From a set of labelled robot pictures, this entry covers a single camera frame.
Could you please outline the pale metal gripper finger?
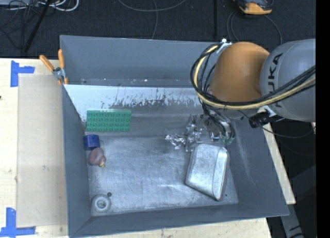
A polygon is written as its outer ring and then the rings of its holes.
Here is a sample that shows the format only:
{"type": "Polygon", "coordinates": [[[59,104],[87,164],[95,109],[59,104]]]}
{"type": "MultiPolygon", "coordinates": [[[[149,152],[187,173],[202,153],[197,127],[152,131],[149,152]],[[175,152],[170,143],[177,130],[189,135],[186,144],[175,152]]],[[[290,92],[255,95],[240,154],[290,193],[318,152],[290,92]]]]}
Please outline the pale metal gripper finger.
{"type": "Polygon", "coordinates": [[[185,139],[186,139],[186,144],[185,144],[186,152],[192,152],[197,147],[197,145],[203,143],[202,132],[196,132],[196,131],[190,132],[185,135],[185,139]]]}
{"type": "Polygon", "coordinates": [[[192,114],[186,124],[186,135],[201,135],[204,129],[204,114],[192,114]]]}

